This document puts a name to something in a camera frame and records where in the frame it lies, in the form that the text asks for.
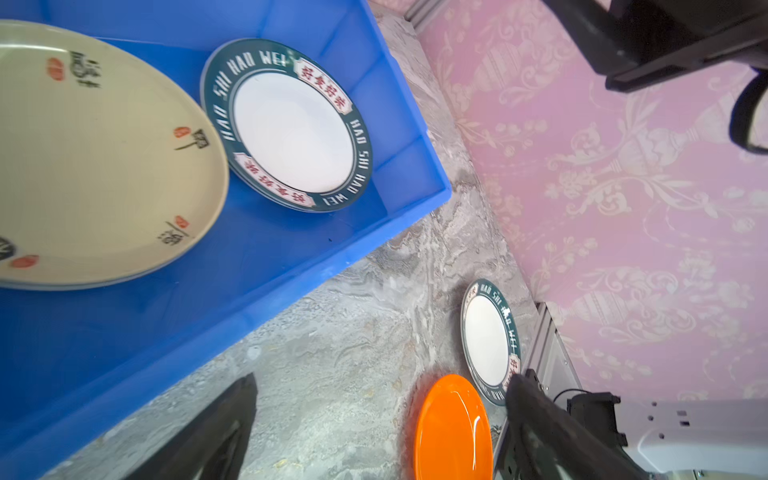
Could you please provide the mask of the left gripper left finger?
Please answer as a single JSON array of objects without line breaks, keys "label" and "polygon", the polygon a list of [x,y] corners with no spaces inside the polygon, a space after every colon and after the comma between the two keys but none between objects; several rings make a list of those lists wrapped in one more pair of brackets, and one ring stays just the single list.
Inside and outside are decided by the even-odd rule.
[{"label": "left gripper left finger", "polygon": [[252,374],[232,383],[129,479],[237,479],[257,412]]}]

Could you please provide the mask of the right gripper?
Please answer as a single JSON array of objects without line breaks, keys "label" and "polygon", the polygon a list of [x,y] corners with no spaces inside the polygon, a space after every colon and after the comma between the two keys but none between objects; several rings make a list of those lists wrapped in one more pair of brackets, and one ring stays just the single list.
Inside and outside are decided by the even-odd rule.
[{"label": "right gripper", "polygon": [[637,91],[727,61],[767,67],[765,1],[545,5],[611,91]]}]

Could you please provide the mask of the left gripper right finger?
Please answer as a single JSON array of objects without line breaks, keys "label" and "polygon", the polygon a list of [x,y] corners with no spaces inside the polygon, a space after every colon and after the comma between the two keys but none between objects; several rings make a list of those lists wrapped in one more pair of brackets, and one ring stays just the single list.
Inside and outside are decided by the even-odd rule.
[{"label": "left gripper right finger", "polygon": [[535,374],[515,374],[507,387],[507,422],[495,454],[496,479],[643,479],[645,471],[625,452],[610,393],[568,391],[560,408]]}]

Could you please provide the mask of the orange plate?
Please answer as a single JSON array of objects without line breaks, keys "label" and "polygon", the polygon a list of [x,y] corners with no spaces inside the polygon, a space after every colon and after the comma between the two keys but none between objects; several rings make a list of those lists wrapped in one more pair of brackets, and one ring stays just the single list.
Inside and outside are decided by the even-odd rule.
[{"label": "orange plate", "polygon": [[446,375],[422,404],[413,447],[416,479],[491,479],[493,445],[480,395],[464,377]]}]

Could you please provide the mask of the cream plate small motifs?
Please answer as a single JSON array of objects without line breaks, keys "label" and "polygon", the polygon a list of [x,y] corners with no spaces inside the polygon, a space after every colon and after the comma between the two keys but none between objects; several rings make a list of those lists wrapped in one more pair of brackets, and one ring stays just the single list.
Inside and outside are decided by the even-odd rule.
[{"label": "cream plate small motifs", "polygon": [[174,81],[113,45],[1,23],[1,284],[79,290],[172,263],[228,192],[221,140]]}]

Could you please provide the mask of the small green-rim plate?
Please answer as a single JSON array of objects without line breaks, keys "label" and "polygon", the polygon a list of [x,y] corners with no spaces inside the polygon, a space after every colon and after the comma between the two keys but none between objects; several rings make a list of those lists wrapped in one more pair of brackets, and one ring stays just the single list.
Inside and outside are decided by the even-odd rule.
[{"label": "small green-rim plate", "polygon": [[327,213],[352,205],[373,172],[365,121],[310,57],[266,39],[238,39],[208,58],[201,105],[231,170],[283,207]]}]

